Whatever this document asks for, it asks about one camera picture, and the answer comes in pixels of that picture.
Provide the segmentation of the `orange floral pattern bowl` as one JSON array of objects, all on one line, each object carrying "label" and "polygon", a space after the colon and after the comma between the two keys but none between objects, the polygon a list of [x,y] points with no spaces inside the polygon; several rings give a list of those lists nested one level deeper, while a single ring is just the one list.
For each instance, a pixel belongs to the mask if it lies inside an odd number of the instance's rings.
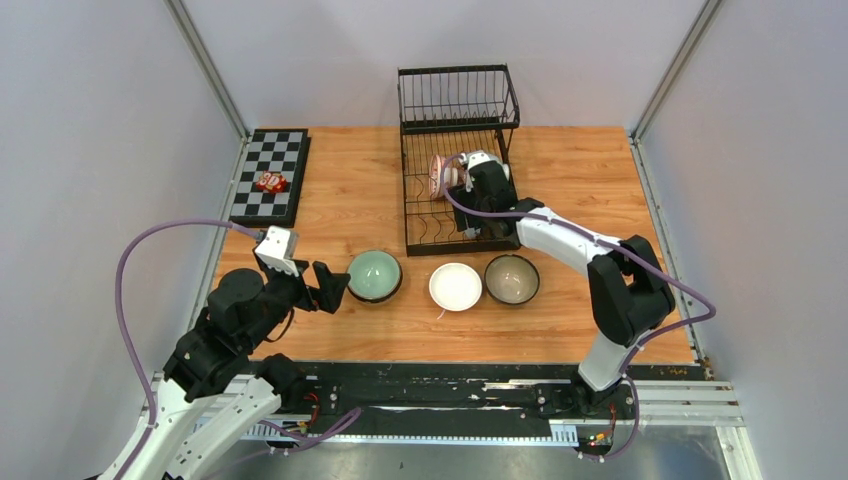
[{"label": "orange floral pattern bowl", "polygon": [[433,155],[429,166],[429,197],[442,198],[445,191],[465,184],[465,170],[457,160]]}]

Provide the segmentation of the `black beige bowl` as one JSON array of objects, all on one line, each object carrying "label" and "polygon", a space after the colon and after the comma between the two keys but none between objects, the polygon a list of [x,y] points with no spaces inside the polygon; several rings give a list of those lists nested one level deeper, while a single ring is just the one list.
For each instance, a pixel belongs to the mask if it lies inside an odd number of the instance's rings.
[{"label": "black beige bowl", "polygon": [[540,289],[540,274],[528,259],[514,254],[495,257],[484,272],[488,294],[506,305],[522,305],[531,301]]}]

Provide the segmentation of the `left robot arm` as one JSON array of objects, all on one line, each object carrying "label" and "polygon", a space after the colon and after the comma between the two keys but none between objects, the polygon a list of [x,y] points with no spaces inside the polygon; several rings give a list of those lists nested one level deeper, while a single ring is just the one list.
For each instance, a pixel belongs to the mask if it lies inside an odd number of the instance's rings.
[{"label": "left robot arm", "polygon": [[231,447],[250,426],[279,410],[293,413],[320,399],[305,372],[283,354],[263,360],[256,373],[200,430],[197,420],[250,364],[254,350],[297,309],[335,313],[350,282],[313,263],[318,286],[275,272],[237,269],[208,295],[195,326],[176,343],[149,417],[140,421],[129,443],[104,479],[192,479]]}]

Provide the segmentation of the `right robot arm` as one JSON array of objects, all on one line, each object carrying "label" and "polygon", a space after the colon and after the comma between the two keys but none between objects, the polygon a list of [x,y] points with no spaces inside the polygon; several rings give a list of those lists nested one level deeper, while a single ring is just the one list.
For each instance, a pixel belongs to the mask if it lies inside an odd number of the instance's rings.
[{"label": "right robot arm", "polygon": [[587,279],[598,334],[579,364],[581,382],[570,393],[577,413],[596,417],[609,407],[609,388],[620,382],[638,341],[674,310],[669,281],[647,239],[602,235],[541,201],[520,199],[508,170],[508,165],[478,151],[434,162],[431,182],[460,220],[483,224],[491,233],[545,253]]}]

